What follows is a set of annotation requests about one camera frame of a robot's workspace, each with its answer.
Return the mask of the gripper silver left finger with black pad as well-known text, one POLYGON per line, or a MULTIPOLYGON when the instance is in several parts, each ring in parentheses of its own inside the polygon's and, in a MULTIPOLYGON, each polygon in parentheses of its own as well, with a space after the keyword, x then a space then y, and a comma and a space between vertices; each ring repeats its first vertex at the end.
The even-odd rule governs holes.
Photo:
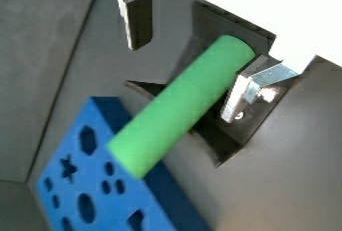
POLYGON ((152 39, 152 0, 118 0, 128 48, 144 47, 152 39))

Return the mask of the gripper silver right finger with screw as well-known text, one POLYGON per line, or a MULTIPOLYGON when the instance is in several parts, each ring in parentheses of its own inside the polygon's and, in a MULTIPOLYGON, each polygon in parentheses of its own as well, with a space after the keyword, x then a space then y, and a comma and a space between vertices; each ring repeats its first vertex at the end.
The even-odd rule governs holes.
POLYGON ((274 85, 299 73, 270 56, 259 55, 239 71, 220 110, 220 118, 231 123, 258 98, 271 103, 279 94, 274 85))

